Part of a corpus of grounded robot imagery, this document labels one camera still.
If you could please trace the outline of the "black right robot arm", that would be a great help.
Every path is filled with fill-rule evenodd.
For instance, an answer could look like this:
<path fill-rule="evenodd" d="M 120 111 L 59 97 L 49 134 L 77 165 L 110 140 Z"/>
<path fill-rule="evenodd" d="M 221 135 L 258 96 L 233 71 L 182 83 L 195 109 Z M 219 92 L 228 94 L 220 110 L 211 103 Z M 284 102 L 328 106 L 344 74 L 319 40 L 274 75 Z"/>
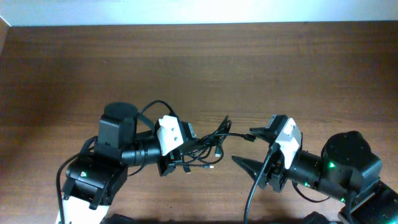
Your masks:
<path fill-rule="evenodd" d="M 304 151 L 302 133 L 253 133 L 269 143 L 264 162 L 233 156 L 232 160 L 262 189 L 281 192 L 288 180 L 344 203 L 343 223 L 397 223 L 397 192 L 380 178 L 382 161 L 358 131 L 330 137 L 319 156 Z"/>

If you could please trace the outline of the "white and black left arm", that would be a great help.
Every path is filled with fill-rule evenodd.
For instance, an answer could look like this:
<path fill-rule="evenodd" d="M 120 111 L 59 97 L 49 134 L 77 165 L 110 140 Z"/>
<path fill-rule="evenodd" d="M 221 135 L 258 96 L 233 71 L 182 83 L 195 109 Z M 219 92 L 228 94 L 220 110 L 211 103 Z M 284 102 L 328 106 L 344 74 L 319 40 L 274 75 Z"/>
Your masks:
<path fill-rule="evenodd" d="M 101 223 L 130 167 L 157 164 L 166 176 L 199 143 L 192 125 L 174 112 L 153 123 L 130 103 L 106 105 L 98 134 L 63 164 L 67 179 L 57 184 L 56 222 Z"/>

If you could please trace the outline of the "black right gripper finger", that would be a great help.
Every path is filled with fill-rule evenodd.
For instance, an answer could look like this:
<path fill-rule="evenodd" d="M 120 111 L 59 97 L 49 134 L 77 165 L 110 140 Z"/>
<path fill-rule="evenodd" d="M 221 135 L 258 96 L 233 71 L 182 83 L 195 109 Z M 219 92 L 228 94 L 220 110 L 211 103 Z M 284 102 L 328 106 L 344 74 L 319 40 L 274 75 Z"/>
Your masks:
<path fill-rule="evenodd" d="M 250 178 L 252 178 L 252 180 L 256 180 L 257 177 L 261 175 L 259 182 L 267 182 L 265 172 L 261 173 L 261 169 L 264 164 L 263 162 L 239 156 L 231 156 L 231 158 L 238 166 L 240 166 L 240 168 L 246 171 L 246 173 L 250 176 Z"/>
<path fill-rule="evenodd" d="M 265 142 L 274 142 L 274 131 L 270 128 L 250 128 L 250 133 Z"/>

